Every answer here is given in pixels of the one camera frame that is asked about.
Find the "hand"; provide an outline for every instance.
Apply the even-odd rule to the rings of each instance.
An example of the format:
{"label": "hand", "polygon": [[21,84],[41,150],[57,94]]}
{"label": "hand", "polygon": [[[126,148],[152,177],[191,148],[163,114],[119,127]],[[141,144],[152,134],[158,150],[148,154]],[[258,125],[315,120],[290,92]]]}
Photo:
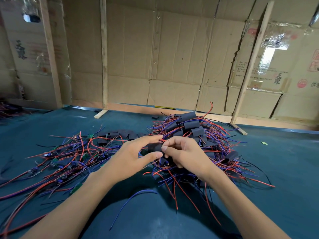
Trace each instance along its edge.
{"label": "hand", "polygon": [[144,136],[124,143],[120,150],[99,170],[105,172],[114,183],[133,176],[145,165],[163,156],[161,152],[152,152],[138,158],[138,152],[144,146],[159,142],[162,137],[162,135]]}
{"label": "hand", "polygon": [[165,157],[173,157],[179,168],[186,168],[206,181],[212,169],[218,169],[193,138],[174,136],[162,145]]}

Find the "forearm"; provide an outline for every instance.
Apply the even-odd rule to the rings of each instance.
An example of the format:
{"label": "forearm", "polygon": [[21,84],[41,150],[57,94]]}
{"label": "forearm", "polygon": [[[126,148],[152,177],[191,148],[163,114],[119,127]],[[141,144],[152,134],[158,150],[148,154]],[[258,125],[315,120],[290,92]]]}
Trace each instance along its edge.
{"label": "forearm", "polygon": [[213,168],[208,184],[214,188],[232,216],[244,239],[289,238],[258,209],[218,168]]}
{"label": "forearm", "polygon": [[66,201],[33,226],[22,238],[78,238],[87,220],[114,185],[99,171]]}

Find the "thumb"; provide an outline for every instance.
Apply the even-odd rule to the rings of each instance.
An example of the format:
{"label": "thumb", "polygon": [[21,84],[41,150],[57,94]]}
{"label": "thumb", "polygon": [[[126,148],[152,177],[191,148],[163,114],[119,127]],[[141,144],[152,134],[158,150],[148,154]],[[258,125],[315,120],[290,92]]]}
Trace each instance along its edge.
{"label": "thumb", "polygon": [[150,162],[153,162],[155,159],[161,158],[163,156],[162,152],[152,152],[146,154],[144,157],[139,158],[143,166],[147,165]]}
{"label": "thumb", "polygon": [[177,150],[168,146],[162,146],[162,151],[165,153],[165,155],[171,156],[175,159],[178,158],[181,154],[181,150]]}

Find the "left hand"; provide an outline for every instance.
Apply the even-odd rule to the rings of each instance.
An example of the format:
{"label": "left hand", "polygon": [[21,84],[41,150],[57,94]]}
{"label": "left hand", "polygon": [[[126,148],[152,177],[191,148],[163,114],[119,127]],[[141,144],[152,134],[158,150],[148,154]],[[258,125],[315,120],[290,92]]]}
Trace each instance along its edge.
{"label": "left hand", "polygon": [[107,174],[114,183],[133,176],[145,165],[163,156],[162,152],[152,152],[144,157],[138,157],[138,152],[144,146],[159,142],[162,137],[162,135],[144,136],[125,142],[120,150],[99,170]]}

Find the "fingernail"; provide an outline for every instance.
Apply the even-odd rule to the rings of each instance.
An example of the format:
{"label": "fingernail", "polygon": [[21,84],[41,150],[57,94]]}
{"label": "fingernail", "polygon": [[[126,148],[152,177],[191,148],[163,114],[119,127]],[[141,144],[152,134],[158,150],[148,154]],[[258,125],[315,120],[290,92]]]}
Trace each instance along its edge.
{"label": "fingernail", "polygon": [[162,152],[156,152],[156,158],[161,158],[163,156]]}

